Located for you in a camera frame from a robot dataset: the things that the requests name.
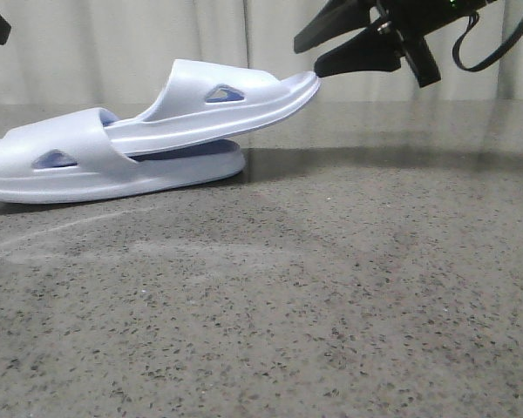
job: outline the speckled gray surface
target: speckled gray surface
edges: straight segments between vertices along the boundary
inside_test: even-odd
[[[236,140],[211,185],[0,203],[0,417],[523,417],[523,102]]]

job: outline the rubber sandal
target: rubber sandal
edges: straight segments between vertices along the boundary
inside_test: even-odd
[[[278,122],[316,94],[305,72],[267,72],[176,60],[163,92],[136,118],[94,108],[9,131],[0,139],[0,200],[111,199],[224,179],[240,172],[226,138]]]

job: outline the triangular cutout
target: triangular cutout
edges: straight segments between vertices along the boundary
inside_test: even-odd
[[[244,93],[226,84],[218,85],[206,97],[207,103],[240,102],[241,100],[244,100]]]
[[[45,168],[62,168],[78,165],[78,162],[60,150],[52,150],[37,158],[31,165],[37,170]]]

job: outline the slide sandal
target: slide sandal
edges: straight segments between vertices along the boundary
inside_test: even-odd
[[[0,201],[61,203],[131,196],[240,172],[226,138],[283,120],[316,94],[304,72],[279,81],[264,71],[176,60],[163,92],[136,118],[77,111],[0,139]]]

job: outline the white curtain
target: white curtain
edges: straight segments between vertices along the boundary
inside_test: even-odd
[[[312,68],[346,35],[296,55],[295,34],[325,0],[0,0],[12,24],[0,46],[0,104],[150,103],[175,58],[249,66],[283,78]],[[507,36],[523,0],[482,11],[463,58],[476,63]],[[321,100],[523,98],[523,41],[480,74],[459,71],[461,20],[429,36],[443,81],[420,90],[408,70],[324,79]]]

